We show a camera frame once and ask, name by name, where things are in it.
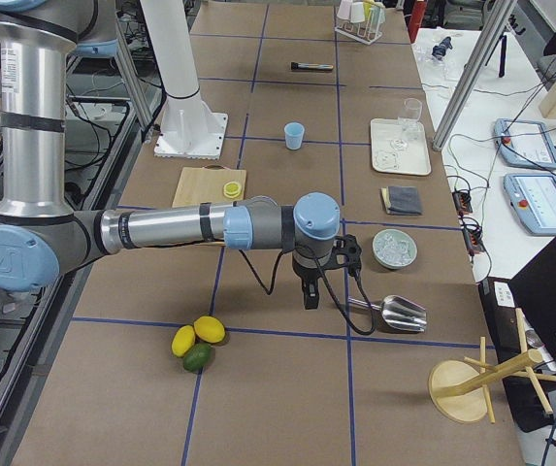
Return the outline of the yellow lemon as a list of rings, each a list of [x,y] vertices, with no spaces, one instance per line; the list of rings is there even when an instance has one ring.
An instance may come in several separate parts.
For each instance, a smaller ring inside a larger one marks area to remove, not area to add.
[[[171,343],[171,351],[175,357],[183,358],[196,343],[196,333],[192,325],[180,327]]]
[[[213,316],[200,316],[193,322],[193,328],[198,337],[211,344],[222,342],[226,336],[225,326]]]

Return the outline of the lemon slices on board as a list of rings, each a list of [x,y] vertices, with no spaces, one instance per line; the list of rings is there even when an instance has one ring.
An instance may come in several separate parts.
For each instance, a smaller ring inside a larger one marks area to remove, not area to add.
[[[243,185],[237,181],[229,181],[223,185],[223,196],[229,199],[236,199],[243,193]]]

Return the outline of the light blue plastic cup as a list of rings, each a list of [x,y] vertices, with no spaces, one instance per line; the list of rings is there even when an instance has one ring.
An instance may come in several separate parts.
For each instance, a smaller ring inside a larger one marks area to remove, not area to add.
[[[298,150],[305,135],[305,126],[297,121],[291,121],[284,125],[284,141],[289,150]]]

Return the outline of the pale pink plastic cup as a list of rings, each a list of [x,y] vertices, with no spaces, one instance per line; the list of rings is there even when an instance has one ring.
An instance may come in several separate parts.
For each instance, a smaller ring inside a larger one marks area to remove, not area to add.
[[[337,10],[337,18],[350,21],[352,0],[342,0]]]

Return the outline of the white plastic cup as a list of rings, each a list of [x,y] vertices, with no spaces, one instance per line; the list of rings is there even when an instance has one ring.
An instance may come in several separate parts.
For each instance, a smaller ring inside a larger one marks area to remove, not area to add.
[[[362,1],[353,1],[350,6],[349,21],[353,24],[363,23],[366,19],[366,10]]]

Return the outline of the green bowl of ice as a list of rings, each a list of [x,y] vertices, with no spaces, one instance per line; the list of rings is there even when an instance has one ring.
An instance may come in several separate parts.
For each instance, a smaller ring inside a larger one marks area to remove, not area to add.
[[[390,270],[399,270],[412,264],[417,256],[417,246],[412,237],[397,229],[377,232],[372,242],[376,261]]]

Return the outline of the steel ice scoop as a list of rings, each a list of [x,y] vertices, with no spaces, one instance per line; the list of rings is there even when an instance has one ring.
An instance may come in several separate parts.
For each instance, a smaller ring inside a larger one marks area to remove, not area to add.
[[[399,295],[388,295],[373,301],[375,331],[386,333],[423,333],[427,330],[427,311],[424,307]]]

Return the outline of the green lime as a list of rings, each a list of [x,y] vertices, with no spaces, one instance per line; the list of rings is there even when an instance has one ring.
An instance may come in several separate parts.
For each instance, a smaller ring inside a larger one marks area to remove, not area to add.
[[[185,371],[197,373],[205,367],[213,354],[213,347],[208,343],[195,344],[183,357]]]

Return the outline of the cream bear tray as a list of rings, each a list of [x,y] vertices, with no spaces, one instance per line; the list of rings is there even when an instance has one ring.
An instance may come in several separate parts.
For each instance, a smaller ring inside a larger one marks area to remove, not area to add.
[[[421,122],[374,118],[370,122],[371,160],[380,173],[428,176],[432,172]]]

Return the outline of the clear wine glass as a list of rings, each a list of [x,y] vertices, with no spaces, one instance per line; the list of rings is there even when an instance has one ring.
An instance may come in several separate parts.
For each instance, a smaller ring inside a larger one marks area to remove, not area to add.
[[[418,121],[422,112],[422,102],[416,98],[407,98],[398,114],[398,123],[401,126],[400,134],[391,141],[391,146],[395,150],[405,150],[409,146],[418,129]]]

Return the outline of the black laptop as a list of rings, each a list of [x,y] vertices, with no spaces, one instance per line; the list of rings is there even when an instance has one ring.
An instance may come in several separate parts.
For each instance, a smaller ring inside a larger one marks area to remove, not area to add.
[[[488,278],[478,292],[499,362],[520,353],[516,308],[520,308],[556,363],[556,236],[512,279]],[[556,391],[556,382],[543,390]]]

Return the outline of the blue teach pendant near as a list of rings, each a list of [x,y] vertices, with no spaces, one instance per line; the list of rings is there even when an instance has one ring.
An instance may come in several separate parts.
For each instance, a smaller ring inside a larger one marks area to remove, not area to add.
[[[549,174],[508,174],[503,178],[509,204],[532,235],[556,235],[556,178]]]

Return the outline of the blue teach pendant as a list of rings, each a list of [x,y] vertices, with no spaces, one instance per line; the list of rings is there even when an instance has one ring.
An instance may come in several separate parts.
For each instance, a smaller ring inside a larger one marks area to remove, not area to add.
[[[532,235],[556,235],[556,178],[549,174],[508,174],[503,178],[509,204]]]
[[[493,126],[493,136],[507,165],[556,170],[556,149],[543,122],[498,118]]]

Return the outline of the blue teach pendant far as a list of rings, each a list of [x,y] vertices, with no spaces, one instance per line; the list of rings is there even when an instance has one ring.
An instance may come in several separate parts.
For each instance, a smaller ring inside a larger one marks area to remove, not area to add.
[[[556,170],[556,149],[543,122],[498,118],[493,126],[493,136],[507,165]]]

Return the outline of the aluminium frame post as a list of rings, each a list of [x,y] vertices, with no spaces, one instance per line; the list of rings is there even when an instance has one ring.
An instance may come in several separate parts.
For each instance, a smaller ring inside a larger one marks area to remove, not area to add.
[[[441,151],[448,140],[474,89],[480,71],[484,67],[486,59],[494,51],[516,4],[517,0],[503,0],[494,3],[493,9],[484,21],[474,49],[467,64],[464,66],[461,78],[444,111],[432,141],[433,150]]]

